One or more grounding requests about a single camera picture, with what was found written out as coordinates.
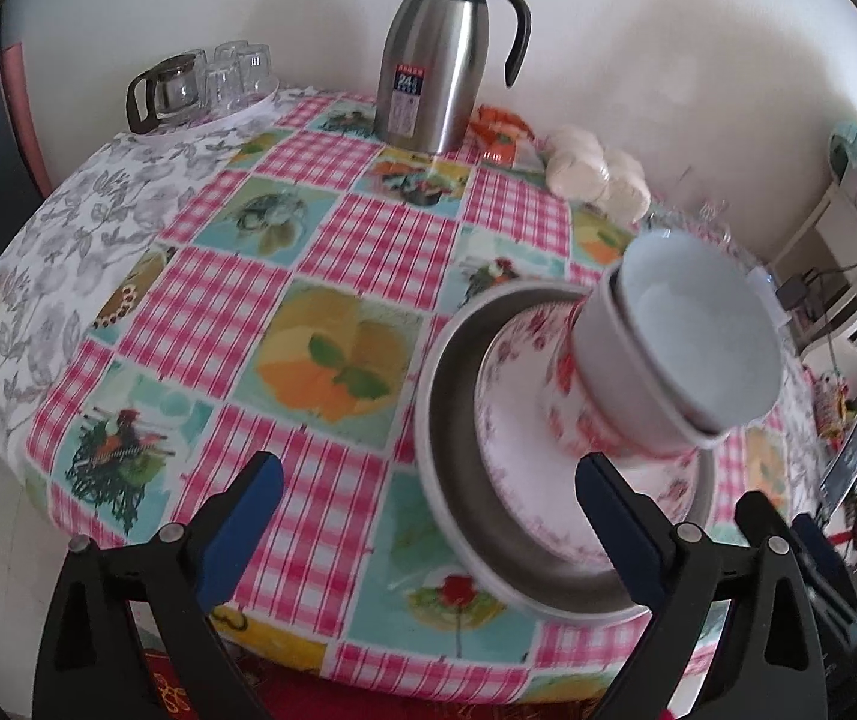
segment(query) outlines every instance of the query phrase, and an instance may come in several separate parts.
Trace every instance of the stainless steel vacuum jug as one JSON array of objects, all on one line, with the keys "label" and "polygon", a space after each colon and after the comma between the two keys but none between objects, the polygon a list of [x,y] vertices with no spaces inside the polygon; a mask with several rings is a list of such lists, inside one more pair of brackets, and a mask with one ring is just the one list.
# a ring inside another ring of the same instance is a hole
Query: stainless steel vacuum jug
[{"label": "stainless steel vacuum jug", "polygon": [[[511,86],[531,33],[525,0],[505,62]],[[488,52],[485,0],[404,0],[388,30],[374,131],[391,146],[437,154],[458,148],[475,108]]]}]

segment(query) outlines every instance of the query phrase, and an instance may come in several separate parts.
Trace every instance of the blue gripper pad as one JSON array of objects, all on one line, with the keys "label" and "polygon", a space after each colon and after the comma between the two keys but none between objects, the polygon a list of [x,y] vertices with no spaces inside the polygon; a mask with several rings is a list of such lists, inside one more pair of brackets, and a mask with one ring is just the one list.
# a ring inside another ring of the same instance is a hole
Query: blue gripper pad
[{"label": "blue gripper pad", "polygon": [[259,540],[281,502],[286,485],[281,460],[271,453],[262,454],[267,455],[262,468],[202,556],[195,598],[206,614],[232,598],[245,567],[252,560]]}]

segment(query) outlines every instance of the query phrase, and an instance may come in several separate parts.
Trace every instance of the screw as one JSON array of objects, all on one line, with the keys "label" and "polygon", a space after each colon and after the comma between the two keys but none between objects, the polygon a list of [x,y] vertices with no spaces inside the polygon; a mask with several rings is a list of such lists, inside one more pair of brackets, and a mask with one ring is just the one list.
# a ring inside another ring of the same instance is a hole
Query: screw
[{"label": "screw", "polygon": [[72,536],[72,538],[68,540],[68,550],[70,552],[75,552],[75,554],[85,552],[86,549],[89,548],[89,544],[91,544],[91,539],[82,533],[78,533],[78,535]]},{"label": "screw", "polygon": [[789,553],[789,543],[782,536],[771,536],[768,540],[768,548],[776,555],[787,555]]},{"label": "screw", "polygon": [[185,536],[185,526],[179,525],[177,522],[169,522],[158,530],[158,540],[166,544],[179,541],[182,536]]},{"label": "screw", "polygon": [[688,541],[690,544],[701,541],[702,538],[702,529],[691,524],[691,522],[683,522],[675,529],[675,533],[678,533],[678,538],[681,538],[682,541]]}]

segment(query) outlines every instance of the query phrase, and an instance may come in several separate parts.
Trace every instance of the product label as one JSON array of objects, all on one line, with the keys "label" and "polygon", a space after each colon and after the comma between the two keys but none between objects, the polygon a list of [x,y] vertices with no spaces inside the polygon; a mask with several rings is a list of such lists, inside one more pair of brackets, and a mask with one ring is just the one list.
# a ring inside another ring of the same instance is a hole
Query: product label
[{"label": "product label", "polygon": [[415,120],[419,113],[424,82],[425,68],[414,65],[395,66],[392,103],[388,109],[388,131],[393,135],[411,138],[415,134]]}]

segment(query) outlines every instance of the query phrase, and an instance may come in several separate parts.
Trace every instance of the white bowl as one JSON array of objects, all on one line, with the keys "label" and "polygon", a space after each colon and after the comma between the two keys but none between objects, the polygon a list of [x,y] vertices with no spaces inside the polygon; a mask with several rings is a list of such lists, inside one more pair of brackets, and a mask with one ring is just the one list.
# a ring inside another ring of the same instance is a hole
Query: white bowl
[{"label": "white bowl", "polygon": [[724,431],[761,418],[782,386],[775,328],[745,276],[687,233],[652,233],[625,250],[622,312],[692,423]]},{"label": "white bowl", "polygon": [[625,324],[616,302],[619,263],[606,269],[571,330],[576,368],[598,408],[619,432],[652,455],[710,449],[725,431],[691,425]]}]

